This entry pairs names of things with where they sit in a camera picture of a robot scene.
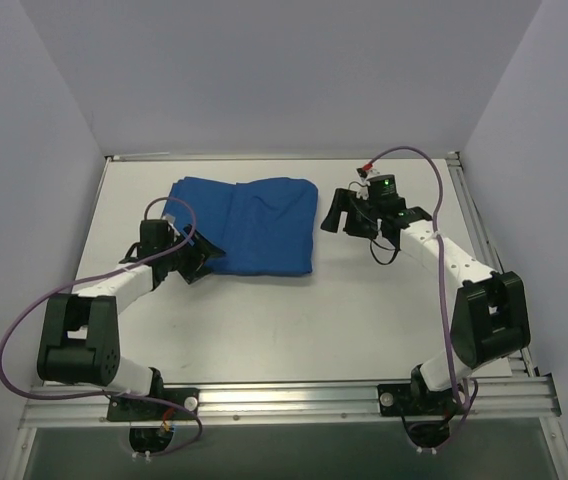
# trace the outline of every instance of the metal frame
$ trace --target metal frame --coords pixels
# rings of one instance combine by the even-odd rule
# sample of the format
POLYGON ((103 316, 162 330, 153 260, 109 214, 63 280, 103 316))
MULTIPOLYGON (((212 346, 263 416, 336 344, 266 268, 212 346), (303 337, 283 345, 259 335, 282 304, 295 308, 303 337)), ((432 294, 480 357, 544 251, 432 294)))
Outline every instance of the metal frame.
MULTIPOLYGON (((100 195, 106 168, 110 161, 179 161, 209 160, 270 160, 282 156, 268 155, 171 155, 166 153, 107 158, 96 195, 100 195)), ((302 159, 308 155, 289 155, 302 159)), ((313 155, 312 158, 329 158, 313 155)), ((356 158, 334 156, 333 158, 356 158)), ((476 255, 484 263, 499 270, 499 258, 489 241, 464 179, 459 154, 447 158, 449 172, 462 208, 469 236, 476 255)), ((471 417, 539 418, 558 477, 568 479, 568 448, 561 432, 560 407, 551 377, 536 376, 528 349, 509 357, 513 377, 480 380, 480 393, 471 417)), ((379 414, 377 385, 397 380, 358 382, 308 382, 271 384, 203 384, 200 389, 199 416, 206 425, 236 424, 301 424, 339 422, 397 422, 397 418, 379 414)), ((37 393, 56 395, 70 391, 86 391, 81 387, 46 385, 36 387, 37 393)), ((157 422, 110 423, 106 421, 108 401, 104 397, 88 397, 74 401, 28 401, 20 425, 18 441, 7 470, 7 479, 22 478, 38 428, 88 428, 155 426, 157 422)))

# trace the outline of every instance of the folded blue fabric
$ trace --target folded blue fabric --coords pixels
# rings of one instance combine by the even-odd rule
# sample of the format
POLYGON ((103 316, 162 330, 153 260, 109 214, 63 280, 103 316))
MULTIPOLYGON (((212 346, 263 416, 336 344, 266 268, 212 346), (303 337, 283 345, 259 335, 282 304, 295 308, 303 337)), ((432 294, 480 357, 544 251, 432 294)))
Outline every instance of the folded blue fabric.
MULTIPOLYGON (((313 270, 317 187, 307 180, 269 178, 236 185, 186 177, 170 196, 193 207, 197 230, 226 252, 210 260, 216 273, 299 276, 313 270)), ((167 202, 164 213, 180 230, 191 223, 186 208, 167 202)))

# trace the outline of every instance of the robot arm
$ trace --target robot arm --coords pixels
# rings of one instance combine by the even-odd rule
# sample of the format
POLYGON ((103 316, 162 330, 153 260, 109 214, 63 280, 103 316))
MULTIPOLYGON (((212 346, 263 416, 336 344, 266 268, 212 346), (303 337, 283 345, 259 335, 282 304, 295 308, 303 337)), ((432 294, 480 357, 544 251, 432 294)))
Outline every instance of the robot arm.
POLYGON ((191 284, 211 272, 205 266, 208 259, 225 255, 196 231, 192 243, 149 264, 133 266, 137 260, 165 251, 183 239, 167 220, 144 220, 136 244, 138 258, 123 261, 130 269, 74 294, 52 296, 44 315, 37 359, 39 377, 93 384, 109 392, 161 394, 157 370, 121 356, 117 317, 139 297, 155 290, 169 272, 178 271, 191 284), (85 330, 84 338, 72 333, 79 330, 85 330))
MULTIPOLYGON (((338 188, 322 230, 337 232, 342 212, 347 213, 344 231, 348 235, 375 239, 381 234, 431 274, 439 274, 439 245, 431 216, 420 207, 406 207, 397 194, 394 175, 368 179, 359 194, 338 188)), ((455 297, 450 336, 453 367, 461 380, 528 345, 524 287, 514 273, 498 274, 438 233, 444 242, 446 293, 455 297)), ((418 365, 411 381, 420 395, 450 389, 445 350, 418 365)))

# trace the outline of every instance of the gray wall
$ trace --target gray wall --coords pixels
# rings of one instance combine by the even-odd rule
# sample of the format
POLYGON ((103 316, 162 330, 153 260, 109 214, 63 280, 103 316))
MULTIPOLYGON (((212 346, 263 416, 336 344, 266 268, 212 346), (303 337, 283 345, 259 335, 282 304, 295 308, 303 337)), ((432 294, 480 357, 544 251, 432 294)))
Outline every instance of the gray wall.
MULTIPOLYGON (((71 93, 17 0, 0 0, 0 337, 45 289, 73 276, 103 162, 71 93)), ((34 372, 41 312, 9 349, 34 372)), ((23 400, 0 384, 0 476, 23 400)))
POLYGON ((105 153, 468 140, 539 0, 22 0, 105 153))
POLYGON ((472 193, 524 277, 534 354, 568 438, 568 2, 545 0, 464 151, 472 193))

